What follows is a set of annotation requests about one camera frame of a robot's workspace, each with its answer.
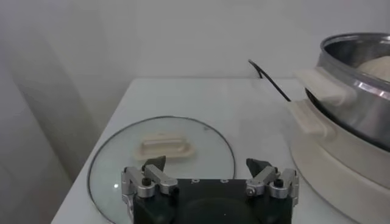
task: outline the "bolt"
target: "bolt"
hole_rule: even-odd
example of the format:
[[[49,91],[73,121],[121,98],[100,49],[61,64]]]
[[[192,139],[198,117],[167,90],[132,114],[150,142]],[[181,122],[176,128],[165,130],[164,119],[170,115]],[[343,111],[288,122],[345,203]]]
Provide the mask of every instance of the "bolt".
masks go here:
[[[276,179],[274,180],[274,186],[277,188],[282,188],[283,187],[283,180],[282,179]]]
[[[152,180],[149,177],[142,178],[143,186],[150,186],[152,184]]]
[[[247,187],[247,189],[245,190],[246,192],[246,195],[248,196],[254,196],[256,194],[256,190],[252,187]]]

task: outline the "glass lid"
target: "glass lid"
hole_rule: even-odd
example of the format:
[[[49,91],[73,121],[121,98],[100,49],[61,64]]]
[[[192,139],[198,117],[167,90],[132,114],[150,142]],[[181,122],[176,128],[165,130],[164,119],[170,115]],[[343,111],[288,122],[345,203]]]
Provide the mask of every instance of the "glass lid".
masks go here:
[[[129,224],[121,198],[121,171],[140,169],[148,158],[166,155],[164,173],[174,178],[232,179],[232,148],[216,129],[187,117],[162,116],[123,128],[95,154],[88,171],[88,194],[111,223]]]

